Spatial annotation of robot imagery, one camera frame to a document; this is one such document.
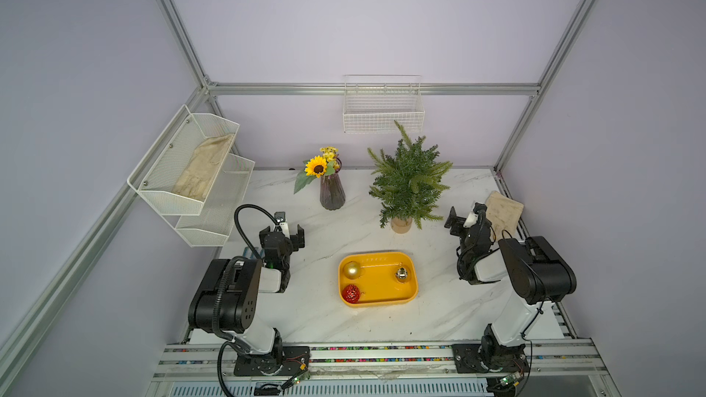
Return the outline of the matte gold ball ornament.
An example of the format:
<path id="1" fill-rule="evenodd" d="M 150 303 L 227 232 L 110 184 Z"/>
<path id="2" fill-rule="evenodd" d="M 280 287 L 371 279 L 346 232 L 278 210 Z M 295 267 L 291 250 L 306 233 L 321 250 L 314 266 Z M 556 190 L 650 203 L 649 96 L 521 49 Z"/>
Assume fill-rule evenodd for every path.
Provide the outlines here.
<path id="1" fill-rule="evenodd" d="M 358 279 L 361 276 L 361 272 L 361 264 L 355 260 L 349 261 L 343 266 L 343 275 L 347 279 Z"/>

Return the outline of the shiny silver-gold ball ornament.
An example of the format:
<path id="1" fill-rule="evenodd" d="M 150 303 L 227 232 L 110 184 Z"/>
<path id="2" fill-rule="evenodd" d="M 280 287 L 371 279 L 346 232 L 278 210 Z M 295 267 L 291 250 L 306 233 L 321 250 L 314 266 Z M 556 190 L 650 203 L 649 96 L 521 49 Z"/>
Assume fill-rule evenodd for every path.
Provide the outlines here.
<path id="1" fill-rule="evenodd" d="M 400 267 L 395 272 L 395 277 L 399 282 L 405 283 L 410 279 L 408 270 L 405 267 Z"/>

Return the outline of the red glitter ball ornament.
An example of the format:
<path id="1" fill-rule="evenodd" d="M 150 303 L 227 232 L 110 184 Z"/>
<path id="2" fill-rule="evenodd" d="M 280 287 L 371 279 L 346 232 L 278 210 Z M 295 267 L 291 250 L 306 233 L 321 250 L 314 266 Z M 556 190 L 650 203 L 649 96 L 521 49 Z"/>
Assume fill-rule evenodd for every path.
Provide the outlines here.
<path id="1" fill-rule="evenodd" d="M 349 284 L 343 288 L 341 292 L 341 297 L 343 301 L 348 304 L 356 304 L 360 301 L 361 291 L 358 286 L 354 284 Z"/>

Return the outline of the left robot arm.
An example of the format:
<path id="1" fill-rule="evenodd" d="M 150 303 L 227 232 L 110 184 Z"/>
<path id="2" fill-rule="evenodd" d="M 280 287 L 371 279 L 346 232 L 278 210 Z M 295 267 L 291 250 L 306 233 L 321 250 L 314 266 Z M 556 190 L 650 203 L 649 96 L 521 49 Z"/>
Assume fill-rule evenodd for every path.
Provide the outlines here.
<path id="1" fill-rule="evenodd" d="M 211 261 L 189 305 L 189 327 L 221 338 L 236 352 L 237 377 L 308 371 L 310 348 L 286 347 L 279 330 L 257 314 L 259 294 L 282 294 L 288 288 L 290 257 L 305 247 L 303 227 L 290 236 L 286 231 L 284 225 L 260 231 L 261 258 Z"/>

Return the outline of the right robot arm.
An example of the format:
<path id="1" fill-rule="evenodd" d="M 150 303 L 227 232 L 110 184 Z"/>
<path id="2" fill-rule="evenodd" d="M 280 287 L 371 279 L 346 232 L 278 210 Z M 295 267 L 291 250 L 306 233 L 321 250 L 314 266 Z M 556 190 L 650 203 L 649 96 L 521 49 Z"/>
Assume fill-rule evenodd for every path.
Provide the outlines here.
<path id="1" fill-rule="evenodd" d="M 575 292 L 575 273 L 542 236 L 497 237 L 485 204 L 475 204 L 465 218 L 451 209 L 444 227 L 459 238 L 459 280 L 481 286 L 509 279 L 514 290 L 478 343 L 452 346 L 457 371 L 526 378 L 533 349 L 529 332 L 554 303 Z"/>

